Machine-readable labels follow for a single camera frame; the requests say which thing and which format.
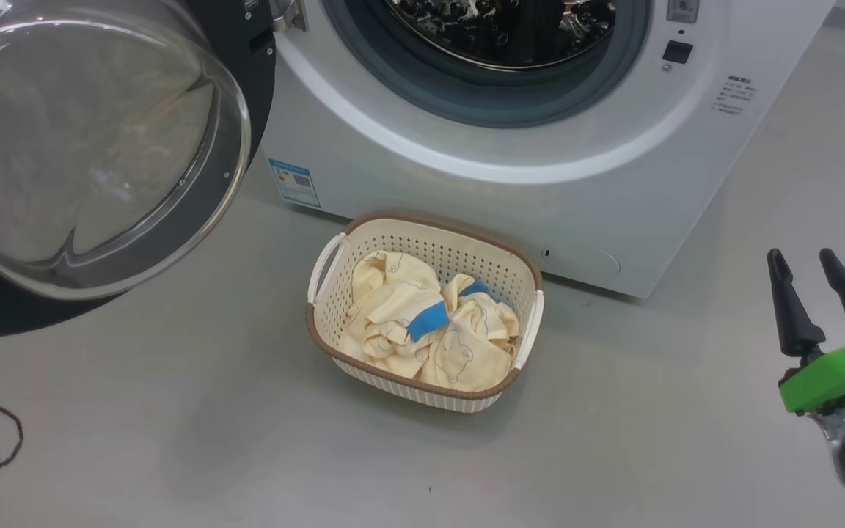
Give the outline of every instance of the plastic basket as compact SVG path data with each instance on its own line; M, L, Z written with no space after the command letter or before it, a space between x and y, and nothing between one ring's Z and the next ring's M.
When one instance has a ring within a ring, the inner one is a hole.
M507 377L490 389L462 392L409 380L338 351L338 341L348 322L346 312L353 304L354 266L376 250L418 257L432 266L442 284L456 274L472 275L489 288L494 298L509 305L520 319L522 331ZM358 380L398 397L447 411L479 412L497 401L527 363L543 318L543 307L543 278L519 251L435 221L378 213L353 221L318 255L308 285L307 317L312 338L338 367Z

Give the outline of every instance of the door hinge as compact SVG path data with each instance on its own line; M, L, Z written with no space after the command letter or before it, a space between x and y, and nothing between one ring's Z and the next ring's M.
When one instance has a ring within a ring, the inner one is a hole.
M300 29L308 31L302 0L269 0L272 9L272 30Z

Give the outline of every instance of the yellow cloth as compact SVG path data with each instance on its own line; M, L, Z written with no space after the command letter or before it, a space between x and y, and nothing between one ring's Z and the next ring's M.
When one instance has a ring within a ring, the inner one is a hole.
M511 339L520 335L517 316L508 305L483 292L458 294L474 284L459 274L442 290L449 325L435 337L420 380L458 391L490 389L507 377L513 361Z
M409 254L376 251L356 264L355 304L338 348L351 357L405 378L413 378L429 358L433 334L414 342L406 327L423 310L442 302L439 278Z
M490 389L510 372L511 340L520 335L517 316L483 292L459 297L475 283L469 275L456 275L439 292L439 278L422 260L376 251L356 264L351 283L355 303L338 344L343 353L458 391ZM449 324L413 341L406 327L442 301Z

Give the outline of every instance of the washing machine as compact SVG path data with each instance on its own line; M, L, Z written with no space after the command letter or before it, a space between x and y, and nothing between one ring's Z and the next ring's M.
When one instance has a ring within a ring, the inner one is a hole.
M831 4L0 0L0 335L163 273L256 156L646 297Z
M833 3L301 0L261 148L303 207L444 218L644 298Z

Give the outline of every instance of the gray floor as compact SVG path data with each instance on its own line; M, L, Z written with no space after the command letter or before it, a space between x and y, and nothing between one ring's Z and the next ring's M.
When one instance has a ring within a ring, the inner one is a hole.
M312 344L305 284L338 231L242 197L170 273L0 339L27 430L0 526L845 527L818 429L780 407L764 261L784 251L844 344L817 261L845 261L844 30L819 33L653 298L550 285L485 414L380 394Z

